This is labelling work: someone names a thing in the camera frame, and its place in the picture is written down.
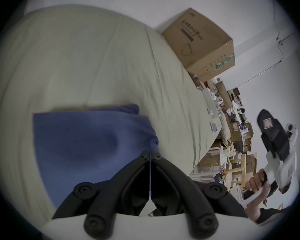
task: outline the bed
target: bed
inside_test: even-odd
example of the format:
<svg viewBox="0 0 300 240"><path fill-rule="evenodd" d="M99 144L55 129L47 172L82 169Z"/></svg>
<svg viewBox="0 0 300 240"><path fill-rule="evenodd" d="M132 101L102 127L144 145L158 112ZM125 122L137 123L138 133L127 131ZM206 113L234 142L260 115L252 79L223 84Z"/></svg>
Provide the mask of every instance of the bed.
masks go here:
<svg viewBox="0 0 300 240"><path fill-rule="evenodd" d="M26 14L0 40L0 190L40 229L55 207L34 156L32 115L137 104L164 158L189 174L221 129L201 91L152 28L96 7ZM212 133L210 123L218 132Z"/></svg>

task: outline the pillow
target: pillow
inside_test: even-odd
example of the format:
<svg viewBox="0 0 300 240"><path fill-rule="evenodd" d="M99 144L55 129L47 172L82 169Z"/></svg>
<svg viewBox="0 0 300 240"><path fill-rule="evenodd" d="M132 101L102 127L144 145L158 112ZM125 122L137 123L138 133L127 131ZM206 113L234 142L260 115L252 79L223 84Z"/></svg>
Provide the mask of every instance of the pillow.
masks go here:
<svg viewBox="0 0 300 240"><path fill-rule="evenodd" d="M220 136L224 141L227 141L231 137L231 132L227 123L227 119L225 114L221 112L220 121L221 121L221 130L220 130Z"/></svg>

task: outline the chair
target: chair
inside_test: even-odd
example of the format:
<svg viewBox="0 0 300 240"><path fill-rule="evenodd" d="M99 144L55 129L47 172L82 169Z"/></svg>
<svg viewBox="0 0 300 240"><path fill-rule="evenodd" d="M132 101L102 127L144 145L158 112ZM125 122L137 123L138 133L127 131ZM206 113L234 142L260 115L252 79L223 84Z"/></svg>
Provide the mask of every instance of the chair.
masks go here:
<svg viewBox="0 0 300 240"><path fill-rule="evenodd" d="M240 188L243 189L244 188L244 179L246 177L246 154L242 154L240 159L236 159L236 162L241 162L241 166L239 168L233 168L233 169L229 169L226 170L225 173L226 174L232 174L232 173L239 173L237 174L237 176L241 176L241 181L235 181L234 179L231 181L231 184L240 184Z"/></svg>

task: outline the paper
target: paper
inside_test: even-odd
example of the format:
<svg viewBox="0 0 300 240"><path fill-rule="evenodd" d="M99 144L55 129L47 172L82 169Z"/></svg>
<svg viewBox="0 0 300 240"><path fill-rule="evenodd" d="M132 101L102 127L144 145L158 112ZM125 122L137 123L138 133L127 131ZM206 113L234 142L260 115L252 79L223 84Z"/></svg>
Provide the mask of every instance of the paper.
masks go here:
<svg viewBox="0 0 300 240"><path fill-rule="evenodd" d="M238 131L238 125L236 123L234 123L234 124L232 124L232 126L233 126L233 130L235 132L237 132Z"/></svg>

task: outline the box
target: box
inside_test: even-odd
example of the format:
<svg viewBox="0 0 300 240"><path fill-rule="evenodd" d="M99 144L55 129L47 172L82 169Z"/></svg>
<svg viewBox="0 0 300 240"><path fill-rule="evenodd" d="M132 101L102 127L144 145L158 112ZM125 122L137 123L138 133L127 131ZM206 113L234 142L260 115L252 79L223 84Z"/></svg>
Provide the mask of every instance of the box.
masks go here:
<svg viewBox="0 0 300 240"><path fill-rule="evenodd" d="M253 173L255 174L257 170L257 159L254 155L247 155L246 156L246 173Z"/></svg>
<svg viewBox="0 0 300 240"><path fill-rule="evenodd" d="M242 140L239 122L232 122L230 124L230 133L231 133L231 137L230 137L231 142Z"/></svg>
<svg viewBox="0 0 300 240"><path fill-rule="evenodd" d="M223 99L222 111L226 112L227 109L232 108L231 98L230 98L230 96L226 90L226 87L222 81L216 83L216 88L218 89L219 96Z"/></svg>
<svg viewBox="0 0 300 240"><path fill-rule="evenodd" d="M205 82L235 65L233 41L211 20L189 9L162 35L184 68Z"/></svg>
<svg viewBox="0 0 300 240"><path fill-rule="evenodd" d="M248 122L248 123L245 123L245 124L243 125L243 127L249 129L249 132L245 133L245 134L243 135L243 138L244 138L244 139L253 138L253 129L252 129L251 123L249 123L249 122Z"/></svg>
<svg viewBox="0 0 300 240"><path fill-rule="evenodd" d="M239 96L239 95L240 95L240 92L239 92L238 87L232 89L232 92L233 92L233 94L234 94L235 96Z"/></svg>
<svg viewBox="0 0 300 240"><path fill-rule="evenodd" d="M243 140L243 145L251 145L252 144L252 141L251 141L252 138L245 138Z"/></svg>
<svg viewBox="0 0 300 240"><path fill-rule="evenodd" d="M199 162L199 167L211 167L211 166L220 166L220 156L219 155L211 155L209 153L205 154L205 156Z"/></svg>
<svg viewBox="0 0 300 240"><path fill-rule="evenodd" d="M243 151L244 151L245 154L247 154L248 151L250 152L251 151L251 145L248 144L248 145L243 146Z"/></svg>

